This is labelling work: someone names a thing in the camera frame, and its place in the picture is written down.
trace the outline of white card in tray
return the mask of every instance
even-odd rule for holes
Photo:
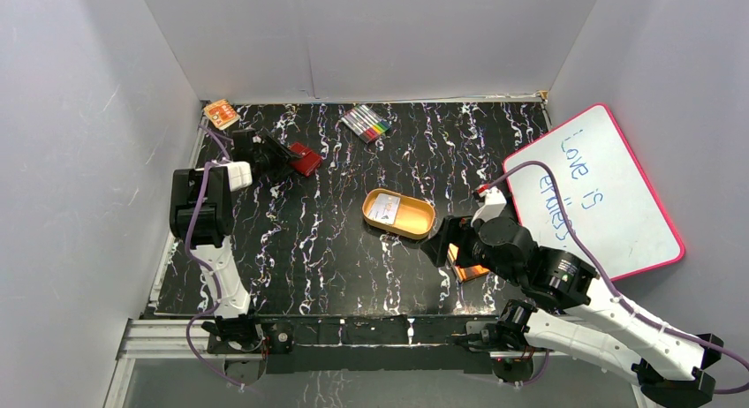
[[[393,225],[396,221],[396,214],[398,206],[400,205],[400,198],[393,196],[392,194],[380,193],[377,195],[377,199],[374,200],[374,204],[369,209],[369,218],[377,221],[378,223]]]

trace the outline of black and white marble pattern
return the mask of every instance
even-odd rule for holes
[[[542,105],[370,106],[393,127],[369,145],[337,124],[351,104],[235,107],[242,127],[287,145],[299,141],[323,158],[309,178],[255,178],[233,194],[234,257],[255,308],[274,315],[493,314],[508,298],[522,298],[494,275],[458,283],[415,242],[366,225],[361,205],[369,191],[384,187],[432,203],[435,230],[445,215],[471,215],[478,207],[472,189],[546,131]],[[198,164],[217,154],[205,140]],[[156,313],[195,314],[211,304],[197,265],[175,244]]]

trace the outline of white wall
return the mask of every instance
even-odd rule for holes
[[[201,99],[551,87],[595,0],[146,0]]]
[[[198,99],[143,0],[0,0],[0,395],[101,406]]]
[[[673,325],[749,357],[747,0],[598,0],[549,95],[555,124],[613,110],[685,240],[677,265],[619,288]],[[718,387],[749,380],[733,360]],[[748,406],[749,394],[711,407]]]

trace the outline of pack of colored markers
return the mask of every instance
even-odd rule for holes
[[[377,140],[390,129],[390,123],[375,114],[367,105],[356,105],[346,112],[341,121],[366,143]]]

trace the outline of whiteboard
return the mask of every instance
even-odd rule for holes
[[[588,108],[510,155],[504,170],[531,160],[551,168],[572,228],[612,278],[684,256],[684,244],[606,105]],[[570,237],[544,170],[529,166],[508,181],[518,219],[540,246],[590,262]]]

